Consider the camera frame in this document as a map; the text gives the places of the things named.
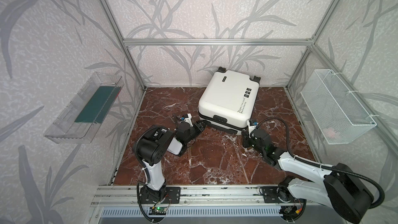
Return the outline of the black and white suitcase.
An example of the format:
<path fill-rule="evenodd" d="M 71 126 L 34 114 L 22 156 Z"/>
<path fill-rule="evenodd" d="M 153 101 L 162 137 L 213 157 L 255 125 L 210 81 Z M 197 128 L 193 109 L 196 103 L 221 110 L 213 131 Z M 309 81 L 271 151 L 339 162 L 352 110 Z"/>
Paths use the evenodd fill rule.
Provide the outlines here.
<path fill-rule="evenodd" d="M 251 119 L 260 80 L 219 67 L 199 100 L 200 119 L 215 129 L 241 135 Z"/>

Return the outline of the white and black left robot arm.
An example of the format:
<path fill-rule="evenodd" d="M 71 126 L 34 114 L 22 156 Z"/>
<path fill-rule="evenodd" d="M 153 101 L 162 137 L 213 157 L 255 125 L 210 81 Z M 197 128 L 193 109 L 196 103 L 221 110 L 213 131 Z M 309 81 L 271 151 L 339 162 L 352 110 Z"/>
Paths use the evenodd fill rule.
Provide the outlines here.
<path fill-rule="evenodd" d="M 134 153 L 143 166 L 146 175 L 145 187 L 149 192 L 159 194 L 165 186 L 161 161 L 168 151 L 181 157 L 189 147 L 189 143 L 196 139 L 206 128 L 207 121 L 199 120 L 194 123 L 182 121 L 175 131 L 153 125 L 135 142 Z"/>

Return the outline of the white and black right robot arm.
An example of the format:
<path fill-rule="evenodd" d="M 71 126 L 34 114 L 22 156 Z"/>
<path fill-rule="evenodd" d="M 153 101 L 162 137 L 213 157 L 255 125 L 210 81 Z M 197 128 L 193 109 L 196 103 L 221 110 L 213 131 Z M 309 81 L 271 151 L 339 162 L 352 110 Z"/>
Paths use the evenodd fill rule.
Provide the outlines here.
<path fill-rule="evenodd" d="M 282 199 L 310 200 L 328 206 L 352 224 L 360 223 L 368 209 L 377 205 L 364 181 L 374 186 L 377 183 L 347 165 L 330 166 L 292 155 L 275 147 L 270 135 L 258 128 L 245 128 L 241 134 L 243 146 L 255 149 L 264 162 L 298 175 L 287 177 L 278 185 Z"/>

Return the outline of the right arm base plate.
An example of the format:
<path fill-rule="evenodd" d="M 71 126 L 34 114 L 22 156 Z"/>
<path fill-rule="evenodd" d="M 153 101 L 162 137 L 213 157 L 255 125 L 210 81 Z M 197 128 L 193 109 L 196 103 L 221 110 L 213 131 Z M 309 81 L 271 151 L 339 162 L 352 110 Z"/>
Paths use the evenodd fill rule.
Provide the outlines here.
<path fill-rule="evenodd" d="M 278 186 L 263 186 L 259 189 L 265 203 L 290 203 L 289 196 Z"/>

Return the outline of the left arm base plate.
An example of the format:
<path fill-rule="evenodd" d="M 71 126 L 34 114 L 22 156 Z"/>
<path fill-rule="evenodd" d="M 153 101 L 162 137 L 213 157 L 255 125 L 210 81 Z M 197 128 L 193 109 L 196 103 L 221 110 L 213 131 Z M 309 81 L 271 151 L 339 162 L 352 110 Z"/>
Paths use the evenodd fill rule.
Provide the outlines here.
<path fill-rule="evenodd" d="M 155 204 L 160 203 L 172 203 L 178 204 L 180 201 L 181 188 L 180 187 L 162 187 L 159 191 L 152 190 L 147 186 L 140 189 L 138 194 L 141 203 L 143 204 Z"/>

